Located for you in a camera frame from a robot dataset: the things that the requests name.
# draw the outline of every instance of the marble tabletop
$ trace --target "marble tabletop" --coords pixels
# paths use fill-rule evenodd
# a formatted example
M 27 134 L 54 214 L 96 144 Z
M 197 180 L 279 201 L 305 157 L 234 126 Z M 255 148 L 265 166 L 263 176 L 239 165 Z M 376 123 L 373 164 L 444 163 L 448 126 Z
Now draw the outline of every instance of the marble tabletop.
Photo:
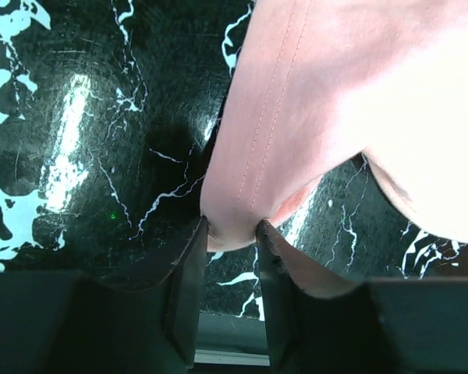
M 0 0 L 0 272 L 105 275 L 197 217 L 201 156 L 254 6 Z M 279 230 L 356 281 L 468 276 L 468 245 L 410 223 L 361 155 Z M 263 319 L 261 300 L 254 245 L 208 254 L 203 312 Z

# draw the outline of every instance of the seam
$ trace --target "seam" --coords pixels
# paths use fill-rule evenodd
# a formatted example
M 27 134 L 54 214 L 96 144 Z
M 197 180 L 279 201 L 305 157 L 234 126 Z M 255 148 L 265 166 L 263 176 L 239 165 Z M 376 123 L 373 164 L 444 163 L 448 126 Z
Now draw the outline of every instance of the seam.
M 234 204 L 234 212 L 236 212 L 236 214 L 237 214 L 237 207 L 239 205 L 239 198 L 241 197 L 241 192 L 243 191 L 244 183 L 246 182 L 246 176 L 248 175 L 248 170 L 250 169 L 251 157 L 253 156 L 253 152 L 255 150 L 255 145 L 257 144 L 258 133 L 260 132 L 262 118 L 263 118 L 264 113 L 265 113 L 265 106 L 267 105 L 267 100 L 268 100 L 269 94 L 271 93 L 272 85 L 274 84 L 275 73 L 278 71 L 279 62 L 281 61 L 281 57 L 282 57 L 282 52 L 284 51 L 285 43 L 286 43 L 286 40 L 288 39 L 289 29 L 291 28 L 291 21 L 293 19 L 293 15 L 295 14 L 295 7 L 296 7 L 296 0 L 293 0 L 291 14 L 289 16 L 288 28 L 286 29 L 285 36 L 284 36 L 284 38 L 282 40 L 281 50 L 279 51 L 279 56 L 278 56 L 278 59 L 277 59 L 277 61 L 275 63 L 274 71 L 272 72 L 271 82 L 269 83 L 267 93 L 265 94 L 264 103 L 262 104 L 261 113 L 260 113 L 260 116 L 258 118 L 257 131 L 255 132 L 255 137 L 253 139 L 253 145 L 251 147 L 250 155 L 248 156 L 248 161 L 246 162 L 246 168 L 244 170 L 243 179 L 241 180 L 241 186 L 239 187 L 239 191 L 237 192 L 236 202 Z
M 300 49 L 300 42 L 301 42 L 302 37 L 303 37 L 303 32 L 305 31 L 305 26 L 307 25 L 307 18 L 309 16 L 309 9 L 310 9 L 310 3 L 308 4 L 307 10 L 305 12 L 305 19 L 303 21 L 302 32 L 300 33 L 300 36 L 298 38 L 298 42 L 296 43 L 296 49 L 295 49 L 295 52 L 293 53 L 293 57 L 292 57 L 292 60 L 291 60 L 291 64 L 289 65 L 288 73 L 286 74 L 286 79 L 285 79 L 285 82 L 284 82 L 284 86 L 282 87 L 281 96 L 279 97 L 277 107 L 276 107 L 276 110 L 275 110 L 274 119 L 272 120 L 271 135 L 268 138 L 267 147 L 265 148 L 264 159 L 262 160 L 261 169 L 260 169 L 260 171 L 258 173 L 257 187 L 255 188 L 255 193 L 253 195 L 253 199 L 251 200 L 250 213 L 253 212 L 255 201 L 256 201 L 256 198 L 258 196 L 258 189 L 260 187 L 260 183 L 261 183 L 261 179 L 262 179 L 262 172 L 264 170 L 265 161 L 267 160 L 268 151 L 269 151 L 269 149 L 271 147 L 272 137 L 274 135 L 275 123 L 278 120 L 278 115 L 279 115 L 279 112 L 280 112 L 280 109 L 281 109 L 280 107 L 281 107 L 282 98 L 284 97 L 286 88 L 288 86 L 289 76 L 291 75 L 291 71 L 293 70 L 293 65 L 294 65 L 295 60 L 296 60 L 296 54 L 298 53 L 298 50 Z

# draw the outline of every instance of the pink garment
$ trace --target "pink garment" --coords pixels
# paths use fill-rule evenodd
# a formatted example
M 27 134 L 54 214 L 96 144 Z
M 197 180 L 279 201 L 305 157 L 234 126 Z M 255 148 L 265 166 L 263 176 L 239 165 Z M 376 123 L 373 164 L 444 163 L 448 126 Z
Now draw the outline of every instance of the pink garment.
M 468 0 L 258 0 L 201 192 L 209 250 L 359 152 L 406 218 L 468 243 Z

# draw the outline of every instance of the pink fabric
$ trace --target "pink fabric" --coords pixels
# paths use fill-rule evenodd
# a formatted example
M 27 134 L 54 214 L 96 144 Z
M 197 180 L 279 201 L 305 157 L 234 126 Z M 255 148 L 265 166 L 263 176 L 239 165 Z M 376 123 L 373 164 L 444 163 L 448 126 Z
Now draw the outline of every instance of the pink fabric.
M 249 245 L 361 151 L 408 219 L 468 242 L 468 0 L 258 0 L 201 192 L 208 249 Z

